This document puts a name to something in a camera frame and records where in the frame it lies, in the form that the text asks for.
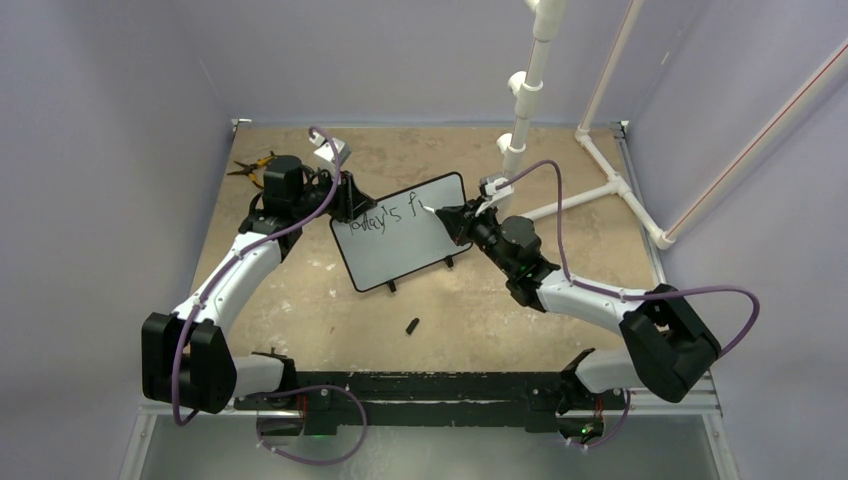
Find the black marker cap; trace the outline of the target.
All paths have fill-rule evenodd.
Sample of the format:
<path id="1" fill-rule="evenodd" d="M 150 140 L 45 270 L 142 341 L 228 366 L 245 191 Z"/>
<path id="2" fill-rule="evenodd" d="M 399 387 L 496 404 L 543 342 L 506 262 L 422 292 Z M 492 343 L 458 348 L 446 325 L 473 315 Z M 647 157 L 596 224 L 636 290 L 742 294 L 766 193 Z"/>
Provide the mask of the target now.
<path id="1" fill-rule="evenodd" d="M 417 328 L 417 326 L 419 325 L 419 323 L 420 323 L 420 319 L 419 319 L 419 318 L 414 318 L 414 319 L 413 319 L 413 320 L 412 320 L 412 321 L 408 324 L 408 326 L 406 327 L 406 329 L 405 329 L 405 333 L 406 333 L 407 335 L 411 335 L 411 334 L 415 331 L 415 329 Z"/>

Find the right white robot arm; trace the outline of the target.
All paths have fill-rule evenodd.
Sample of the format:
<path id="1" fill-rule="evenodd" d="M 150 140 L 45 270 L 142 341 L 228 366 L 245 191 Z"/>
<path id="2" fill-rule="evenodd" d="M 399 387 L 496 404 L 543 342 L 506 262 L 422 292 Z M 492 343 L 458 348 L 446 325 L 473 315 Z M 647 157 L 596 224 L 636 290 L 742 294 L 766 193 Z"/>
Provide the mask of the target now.
<path id="1" fill-rule="evenodd" d="M 680 402 L 719 359 L 722 347 L 678 291 L 666 284 L 644 292 L 566 275 L 541 253 L 532 220 L 477 211 L 476 202 L 435 210 L 457 245 L 474 244 L 506 276 L 506 289 L 521 306 L 561 314 L 618 334 L 624 348 L 589 348 L 561 373 L 564 399 L 584 407 L 611 390 L 646 388 Z"/>

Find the black framed whiteboard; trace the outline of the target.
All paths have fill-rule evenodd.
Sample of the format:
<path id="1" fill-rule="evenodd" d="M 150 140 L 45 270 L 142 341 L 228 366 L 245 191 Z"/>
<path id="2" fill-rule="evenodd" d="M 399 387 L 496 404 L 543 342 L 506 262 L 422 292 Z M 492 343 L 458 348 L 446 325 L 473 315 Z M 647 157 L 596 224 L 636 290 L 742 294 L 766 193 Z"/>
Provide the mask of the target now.
<path id="1" fill-rule="evenodd" d="M 330 221 L 353 288 L 364 293 L 469 250 L 455 245 L 437 216 L 422 208 L 465 201 L 463 177 L 454 171 L 378 199 L 351 223 Z"/>

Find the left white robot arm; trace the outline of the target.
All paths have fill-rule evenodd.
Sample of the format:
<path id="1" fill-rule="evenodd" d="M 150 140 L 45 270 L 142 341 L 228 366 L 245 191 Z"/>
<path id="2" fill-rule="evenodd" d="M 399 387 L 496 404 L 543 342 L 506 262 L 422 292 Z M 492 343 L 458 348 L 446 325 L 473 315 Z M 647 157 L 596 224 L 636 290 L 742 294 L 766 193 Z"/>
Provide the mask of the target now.
<path id="1" fill-rule="evenodd" d="M 262 185 L 226 256 L 198 290 L 171 312 L 152 313 L 143 322 L 142 393 L 170 404 L 180 425 L 187 422 L 183 408 L 219 413 L 232 399 L 253 395 L 275 409 L 295 402 L 293 359 L 277 353 L 236 357 L 227 335 L 305 225 L 322 215 L 349 223 L 377 205 L 350 172 L 314 169 L 292 155 L 269 158 Z"/>

